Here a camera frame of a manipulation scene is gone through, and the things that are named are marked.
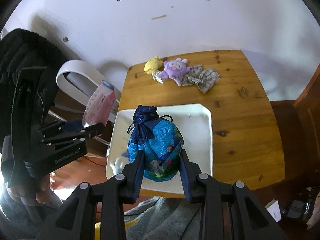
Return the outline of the person left hand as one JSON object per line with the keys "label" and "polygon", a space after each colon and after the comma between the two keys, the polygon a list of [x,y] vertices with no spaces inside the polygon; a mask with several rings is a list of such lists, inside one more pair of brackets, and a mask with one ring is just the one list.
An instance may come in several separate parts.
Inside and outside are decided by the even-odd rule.
{"label": "person left hand", "polygon": [[49,204],[56,197],[57,195],[51,189],[49,174],[42,178],[30,178],[30,180],[12,187],[9,187],[8,183],[4,183],[1,188],[1,202],[43,206]]}

